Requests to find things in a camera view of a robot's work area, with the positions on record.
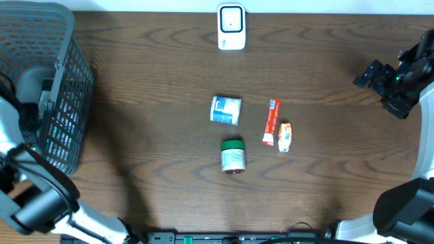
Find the red toothpaste tube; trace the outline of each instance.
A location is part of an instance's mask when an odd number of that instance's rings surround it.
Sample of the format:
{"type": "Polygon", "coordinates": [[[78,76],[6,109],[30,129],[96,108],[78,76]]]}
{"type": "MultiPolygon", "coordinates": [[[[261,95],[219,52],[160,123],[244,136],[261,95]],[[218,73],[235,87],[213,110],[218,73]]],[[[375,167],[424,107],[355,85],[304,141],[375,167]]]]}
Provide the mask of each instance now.
{"type": "Polygon", "coordinates": [[[274,131],[276,130],[281,104],[282,100],[279,98],[271,98],[270,100],[269,116],[267,117],[267,124],[265,125],[264,138],[262,139],[262,143],[266,146],[274,145],[274,131]]]}

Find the white wall outlet device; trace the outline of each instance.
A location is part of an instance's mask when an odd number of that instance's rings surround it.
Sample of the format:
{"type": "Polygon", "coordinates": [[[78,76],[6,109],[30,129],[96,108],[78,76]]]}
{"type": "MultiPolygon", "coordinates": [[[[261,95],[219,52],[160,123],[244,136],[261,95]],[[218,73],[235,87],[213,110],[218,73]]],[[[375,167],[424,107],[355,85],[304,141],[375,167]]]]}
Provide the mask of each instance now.
{"type": "Polygon", "coordinates": [[[218,48],[240,50],[245,46],[245,10],[240,4],[223,4],[217,11],[218,48]]]}

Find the small can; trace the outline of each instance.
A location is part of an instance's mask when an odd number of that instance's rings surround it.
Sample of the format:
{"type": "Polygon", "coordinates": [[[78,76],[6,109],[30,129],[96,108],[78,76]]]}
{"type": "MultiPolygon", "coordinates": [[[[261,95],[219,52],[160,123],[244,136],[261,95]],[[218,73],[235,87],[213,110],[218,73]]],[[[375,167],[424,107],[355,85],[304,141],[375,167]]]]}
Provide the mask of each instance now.
{"type": "Polygon", "coordinates": [[[214,96],[211,103],[210,120],[238,125],[241,99],[214,96]]]}

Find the white wall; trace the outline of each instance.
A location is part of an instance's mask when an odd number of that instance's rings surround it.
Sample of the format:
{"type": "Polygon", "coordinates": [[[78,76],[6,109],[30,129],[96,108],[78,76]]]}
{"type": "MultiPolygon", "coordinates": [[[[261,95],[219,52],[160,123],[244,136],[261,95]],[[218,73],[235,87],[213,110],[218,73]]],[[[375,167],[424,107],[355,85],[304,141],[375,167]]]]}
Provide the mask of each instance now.
{"type": "Polygon", "coordinates": [[[434,0],[51,0],[78,11],[215,12],[240,3],[250,13],[434,14],[434,0]]]}

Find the green cap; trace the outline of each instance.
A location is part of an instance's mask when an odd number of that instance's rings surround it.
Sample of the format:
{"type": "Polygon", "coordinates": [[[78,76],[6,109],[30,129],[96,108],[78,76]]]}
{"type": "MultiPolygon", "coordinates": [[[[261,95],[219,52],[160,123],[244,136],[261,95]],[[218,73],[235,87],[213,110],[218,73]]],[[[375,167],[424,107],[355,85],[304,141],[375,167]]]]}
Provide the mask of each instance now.
{"type": "Polygon", "coordinates": [[[230,140],[230,141],[222,142],[222,150],[232,149],[232,148],[244,150],[244,142],[240,140],[230,140]]]}

